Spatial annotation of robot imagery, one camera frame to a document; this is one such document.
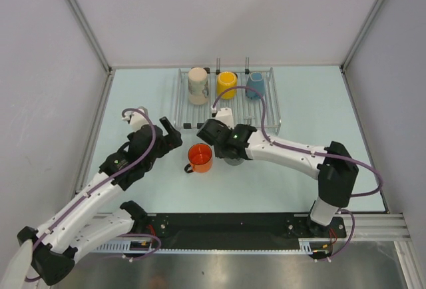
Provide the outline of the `orange cup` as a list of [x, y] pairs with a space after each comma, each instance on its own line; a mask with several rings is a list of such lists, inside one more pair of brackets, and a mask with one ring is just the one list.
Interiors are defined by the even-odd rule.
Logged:
[[188, 150], [188, 164], [184, 167], [185, 173], [208, 172], [212, 167], [212, 157], [212, 149], [207, 144], [194, 144]]

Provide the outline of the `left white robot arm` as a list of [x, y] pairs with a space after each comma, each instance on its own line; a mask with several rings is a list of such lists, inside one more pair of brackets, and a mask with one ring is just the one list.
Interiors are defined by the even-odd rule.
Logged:
[[99, 208], [124, 193], [150, 171], [156, 159], [182, 145], [182, 138], [166, 117], [161, 127], [145, 117], [130, 116], [133, 132], [120, 148], [107, 156], [93, 179], [54, 217], [37, 228], [24, 227], [20, 244], [33, 243], [31, 267], [48, 285], [64, 279], [86, 254], [123, 234], [138, 236], [149, 230], [148, 215], [130, 200], [107, 216], [89, 224]]

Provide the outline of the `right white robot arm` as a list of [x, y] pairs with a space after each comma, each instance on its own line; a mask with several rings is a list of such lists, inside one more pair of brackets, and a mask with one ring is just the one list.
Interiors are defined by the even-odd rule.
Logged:
[[207, 120], [196, 136], [213, 146], [218, 158], [272, 162], [316, 180], [318, 197], [306, 222], [314, 236], [328, 232], [334, 215], [349, 204], [359, 168], [341, 143], [302, 145], [269, 137], [250, 125], [238, 124], [232, 129], [216, 119]]

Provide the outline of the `metal wire dish rack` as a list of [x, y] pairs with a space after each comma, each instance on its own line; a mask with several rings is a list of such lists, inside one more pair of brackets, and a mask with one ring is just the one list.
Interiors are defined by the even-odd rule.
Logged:
[[[234, 122], [261, 127], [262, 115], [265, 115], [265, 129], [267, 133], [277, 135], [281, 129], [282, 118], [280, 104], [278, 100], [278, 90], [273, 68], [257, 68], [249, 66], [249, 58], [246, 58], [244, 67], [231, 69], [238, 77], [237, 84], [246, 85], [250, 73], [260, 72], [264, 76], [264, 101], [266, 110], [263, 109], [262, 102], [246, 97], [244, 89], [238, 89], [233, 99], [220, 99], [216, 107], [229, 107], [232, 109]], [[175, 103], [173, 105], [174, 120], [173, 125], [178, 130], [198, 130], [205, 120], [210, 118], [211, 106], [214, 103], [216, 94], [217, 77], [223, 68], [220, 66], [220, 59], [217, 58], [214, 67], [207, 67], [209, 97], [207, 103], [203, 105], [193, 105], [188, 100], [188, 72], [189, 69], [179, 69], [177, 76]]]

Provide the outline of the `grey cup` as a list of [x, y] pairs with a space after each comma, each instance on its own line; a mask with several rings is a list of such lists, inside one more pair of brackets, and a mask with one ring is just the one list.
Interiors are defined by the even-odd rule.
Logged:
[[243, 158], [225, 158], [224, 161], [230, 166], [238, 166], [244, 162]]

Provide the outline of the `yellow cup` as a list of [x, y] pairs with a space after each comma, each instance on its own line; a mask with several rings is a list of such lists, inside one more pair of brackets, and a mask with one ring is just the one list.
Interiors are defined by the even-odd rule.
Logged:
[[[221, 72], [217, 77], [216, 83], [216, 94], [222, 94], [226, 89], [230, 87], [235, 87], [238, 82], [238, 77], [235, 73], [231, 71]], [[221, 96], [221, 99], [233, 99], [236, 94], [236, 90], [232, 89]]]

